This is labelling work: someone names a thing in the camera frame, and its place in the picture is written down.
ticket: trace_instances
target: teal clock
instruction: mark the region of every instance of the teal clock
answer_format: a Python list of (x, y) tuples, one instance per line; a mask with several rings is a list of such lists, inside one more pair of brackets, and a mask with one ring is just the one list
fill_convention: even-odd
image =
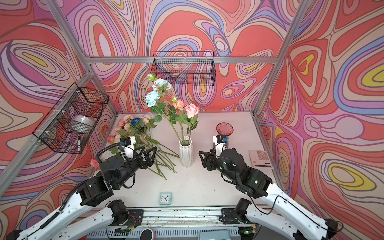
[(160, 205), (170, 205), (172, 201), (172, 193), (171, 192), (160, 192)]

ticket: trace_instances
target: black wire basket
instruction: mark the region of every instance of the black wire basket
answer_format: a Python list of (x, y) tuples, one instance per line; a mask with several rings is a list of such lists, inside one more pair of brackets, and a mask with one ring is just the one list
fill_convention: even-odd
[(153, 52), (151, 73), (172, 85), (214, 86), (214, 55), (212, 51)]
[(77, 87), (48, 127), (37, 131), (38, 126), (33, 134), (54, 152), (81, 154), (108, 100), (109, 96), (105, 93), (93, 88)]

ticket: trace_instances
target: white tabletop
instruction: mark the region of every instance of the white tabletop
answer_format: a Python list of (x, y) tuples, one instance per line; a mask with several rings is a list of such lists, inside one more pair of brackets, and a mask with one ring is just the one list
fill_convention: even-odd
[[(121, 199), (127, 207), (159, 207), (160, 192), (172, 192), (171, 206), (173, 207), (236, 205), (240, 198), (249, 199), (234, 185), (224, 182), (219, 171), (209, 172), (201, 164), (198, 152), (209, 152), (212, 148), (212, 136), (217, 135), (216, 125), (220, 122), (228, 122), (233, 126), (234, 132), (229, 136), (229, 148), (234, 147), (243, 155), (245, 163), (251, 166), (248, 151), (264, 150), (251, 114), (247, 112), (199, 113), (199, 124), (191, 135), (194, 147), (194, 163), (191, 168), (182, 167), (180, 160), (173, 157), (171, 160), (176, 164), (176, 173), (160, 166), (167, 180), (149, 170), (139, 169), (136, 172), (136, 183), (133, 188), (115, 190), (114, 195), (99, 206), (104, 206), (110, 200)], [(179, 152), (176, 134), (165, 119), (152, 129), (152, 138)], [(107, 151), (102, 156), (108, 158), (112, 154)], [(260, 170), (275, 182), (271, 169)], [(126, 185), (131, 186), (132, 179), (129, 179)]]

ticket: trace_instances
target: vase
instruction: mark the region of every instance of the vase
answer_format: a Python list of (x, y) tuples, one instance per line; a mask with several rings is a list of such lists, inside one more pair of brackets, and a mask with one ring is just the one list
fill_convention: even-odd
[(180, 150), (180, 161), (181, 166), (191, 167), (193, 164), (193, 146), (192, 140), (190, 140), (188, 146), (181, 145), (182, 138), (179, 140), (179, 150)]

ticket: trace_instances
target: wall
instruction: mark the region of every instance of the wall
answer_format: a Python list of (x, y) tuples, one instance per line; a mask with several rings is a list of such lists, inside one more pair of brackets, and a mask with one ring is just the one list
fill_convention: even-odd
[(384, 2), (315, 0), (258, 110), (285, 190), (384, 238)]
[[(90, 56), (152, 56), (153, 51), (212, 50), (216, 56), (277, 56), (296, 0), (59, 1)], [(119, 111), (148, 111), (151, 64), (93, 66)], [(215, 87), (175, 89), (205, 111), (251, 111), (271, 68), (219, 64)]]
[[(1, 172), (84, 68), (43, 0), (0, 2), (0, 23)], [(82, 155), (38, 149), (0, 198), (0, 239), (41, 220), (87, 177), (111, 115), (103, 113)]]

